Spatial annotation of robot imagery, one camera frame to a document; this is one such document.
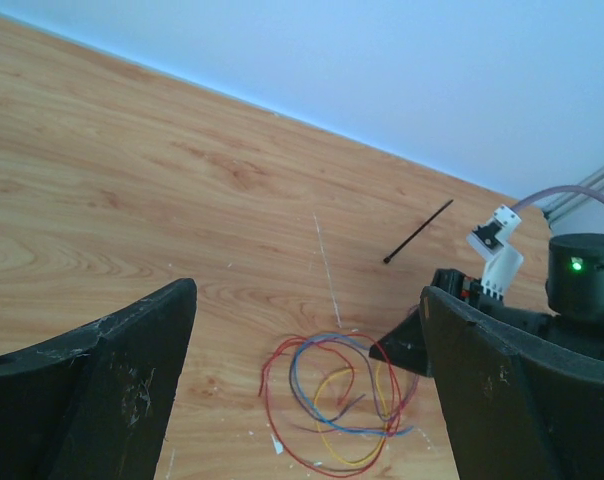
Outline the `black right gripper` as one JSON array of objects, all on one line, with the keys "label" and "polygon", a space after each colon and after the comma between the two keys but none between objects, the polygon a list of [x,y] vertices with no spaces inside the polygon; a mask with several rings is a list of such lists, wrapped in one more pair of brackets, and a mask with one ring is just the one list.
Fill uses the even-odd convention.
[{"label": "black right gripper", "polygon": [[[456,269],[437,269],[431,286],[496,320],[547,317],[546,313],[505,306],[502,296],[486,294],[480,280]],[[419,376],[431,376],[432,365],[423,335],[419,307],[412,307],[403,321],[372,344],[368,356],[379,361],[388,360],[392,366]]]}]

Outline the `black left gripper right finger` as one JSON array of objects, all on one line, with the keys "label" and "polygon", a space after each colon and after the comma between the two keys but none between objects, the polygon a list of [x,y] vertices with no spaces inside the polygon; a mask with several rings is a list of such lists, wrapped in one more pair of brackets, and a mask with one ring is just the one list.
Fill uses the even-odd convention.
[{"label": "black left gripper right finger", "polygon": [[462,479],[604,479],[604,362],[436,287],[420,313]]}]

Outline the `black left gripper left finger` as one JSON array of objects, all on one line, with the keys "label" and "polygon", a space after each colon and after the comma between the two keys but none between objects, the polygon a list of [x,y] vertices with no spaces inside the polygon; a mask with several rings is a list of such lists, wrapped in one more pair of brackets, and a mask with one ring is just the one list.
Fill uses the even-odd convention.
[{"label": "black left gripper left finger", "polygon": [[0,479],[151,479],[197,308],[178,279],[0,356]]}]

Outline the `black zip tie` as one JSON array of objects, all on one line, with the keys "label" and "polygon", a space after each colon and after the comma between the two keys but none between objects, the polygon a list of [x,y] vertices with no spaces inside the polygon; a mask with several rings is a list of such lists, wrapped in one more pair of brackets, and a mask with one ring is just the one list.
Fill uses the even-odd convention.
[{"label": "black zip tie", "polygon": [[454,200],[447,200],[441,207],[439,207],[433,214],[431,214],[426,220],[420,224],[414,232],[412,232],[400,245],[386,255],[382,262],[388,265],[411,241],[413,241],[422,231],[424,231],[439,215],[441,215],[447,208],[453,204]]}]

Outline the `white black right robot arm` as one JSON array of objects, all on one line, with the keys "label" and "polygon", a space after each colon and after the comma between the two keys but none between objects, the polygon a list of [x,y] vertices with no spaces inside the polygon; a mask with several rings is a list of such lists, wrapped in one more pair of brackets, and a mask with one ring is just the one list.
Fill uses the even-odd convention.
[{"label": "white black right robot arm", "polygon": [[603,233],[550,239],[545,283],[550,314],[507,307],[483,293],[478,279],[455,269],[438,269],[432,285],[504,324],[604,361]]}]

